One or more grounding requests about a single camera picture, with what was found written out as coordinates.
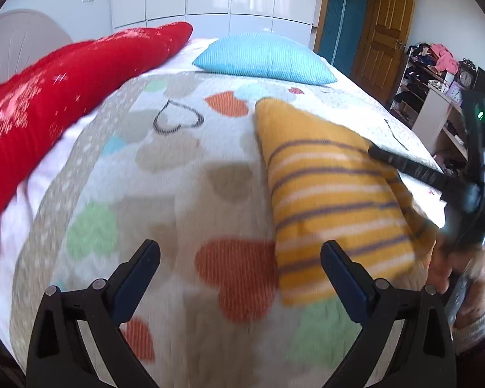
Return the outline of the person's right hand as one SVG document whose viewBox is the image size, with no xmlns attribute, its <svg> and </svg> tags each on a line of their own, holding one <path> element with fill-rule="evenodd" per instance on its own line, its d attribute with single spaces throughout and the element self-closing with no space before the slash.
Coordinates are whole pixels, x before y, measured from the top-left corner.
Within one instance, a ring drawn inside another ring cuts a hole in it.
<svg viewBox="0 0 485 388">
<path fill-rule="evenodd" d="M 448 254 L 446 247 L 444 237 L 440 236 L 432 251 L 427 284 L 438 293 L 446 293 L 453 272 L 467 276 L 469 289 L 455 319 L 456 329 L 464 329 L 485 314 L 485 248 Z"/>
</svg>

